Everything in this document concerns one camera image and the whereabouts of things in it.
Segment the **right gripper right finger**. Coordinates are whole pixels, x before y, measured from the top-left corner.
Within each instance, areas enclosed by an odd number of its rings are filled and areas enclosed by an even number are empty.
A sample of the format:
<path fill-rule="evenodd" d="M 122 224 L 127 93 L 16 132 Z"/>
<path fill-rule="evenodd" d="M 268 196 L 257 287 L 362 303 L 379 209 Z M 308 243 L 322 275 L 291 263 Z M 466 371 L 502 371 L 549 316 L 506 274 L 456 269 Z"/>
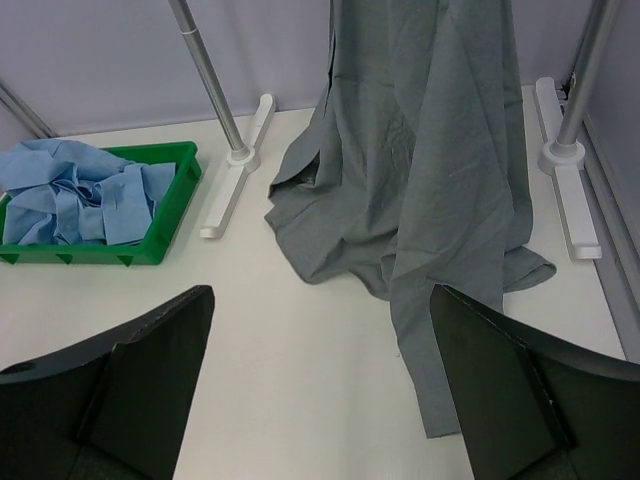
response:
<path fill-rule="evenodd" d="M 475 478 L 638 478 L 638 365 L 448 286 L 430 312 Z"/>

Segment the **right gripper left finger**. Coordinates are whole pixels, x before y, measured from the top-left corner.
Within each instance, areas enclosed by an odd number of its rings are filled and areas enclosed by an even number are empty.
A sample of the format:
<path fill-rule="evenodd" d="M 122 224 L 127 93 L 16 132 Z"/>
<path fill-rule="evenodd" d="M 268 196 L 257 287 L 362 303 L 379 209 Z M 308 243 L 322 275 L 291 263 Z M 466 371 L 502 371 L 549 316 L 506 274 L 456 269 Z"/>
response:
<path fill-rule="evenodd" d="M 4 479 L 170 479 L 205 356 L 214 291 L 1 372 Z"/>

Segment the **light blue shirt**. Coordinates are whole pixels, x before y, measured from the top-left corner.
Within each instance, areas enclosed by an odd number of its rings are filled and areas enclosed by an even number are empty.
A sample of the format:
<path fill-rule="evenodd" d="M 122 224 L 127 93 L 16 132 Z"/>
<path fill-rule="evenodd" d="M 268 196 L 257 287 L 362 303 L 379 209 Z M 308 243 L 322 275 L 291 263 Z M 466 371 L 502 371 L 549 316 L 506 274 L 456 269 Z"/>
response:
<path fill-rule="evenodd" d="M 72 140 L 1 153 L 9 245 L 134 245 L 174 180 L 174 162 L 145 164 Z"/>

